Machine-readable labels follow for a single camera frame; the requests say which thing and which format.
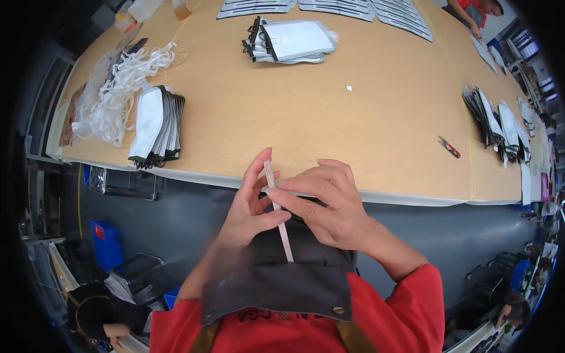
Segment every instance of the gray floor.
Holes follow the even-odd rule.
[[[73,222],[76,226],[77,172],[77,166],[72,166],[65,173],[69,185],[63,198],[67,229],[73,229]],[[83,184],[80,192],[85,239],[91,237],[90,220],[106,220],[120,229],[126,258],[138,251],[162,257],[172,285],[177,285],[217,233],[235,190],[166,180],[163,194],[155,202],[100,195]],[[446,308],[457,303],[469,271],[501,251],[521,251],[524,243],[532,239],[535,228],[509,206],[411,207],[367,203],[365,209],[439,269]],[[383,298],[390,295],[394,282],[378,263],[360,254],[358,268],[363,279]]]

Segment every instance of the dark hair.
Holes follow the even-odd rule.
[[[502,5],[500,5],[500,3],[498,2],[498,0],[492,0],[492,2],[494,2],[494,4],[496,6],[498,6],[498,8],[500,9],[500,15],[504,15],[504,9],[502,8]]]
[[[522,323],[516,327],[516,331],[524,329],[530,317],[532,317],[532,310],[529,308],[528,302],[521,302],[520,305],[522,306],[522,313],[518,318],[522,320]]]

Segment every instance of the dark gray apron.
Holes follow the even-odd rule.
[[[467,28],[471,28],[470,23],[465,21],[461,16],[459,16],[459,14],[457,12],[455,12],[455,10],[453,9],[453,7],[451,5],[447,5],[447,6],[444,6],[442,8],[445,11],[447,11],[451,16],[455,17],[461,23],[463,23],[465,26],[467,26]],[[479,10],[478,7],[473,5],[473,3],[470,3],[469,6],[467,6],[465,8],[465,12],[467,13],[467,15],[469,15],[473,19],[473,21],[475,21],[477,26],[481,27],[483,25],[483,13],[481,12],[481,10]]]
[[[191,352],[209,352],[224,315],[255,307],[334,319],[349,352],[376,351],[353,323],[347,272],[357,253],[318,242],[293,216],[286,222],[294,263],[288,263],[278,228],[255,236],[237,259],[221,255],[202,288],[201,332]]]

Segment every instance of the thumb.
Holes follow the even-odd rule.
[[[265,230],[273,229],[274,227],[282,224],[290,219],[290,212],[283,210],[271,211],[263,213],[262,215],[251,217],[251,227],[253,233],[259,234]]]

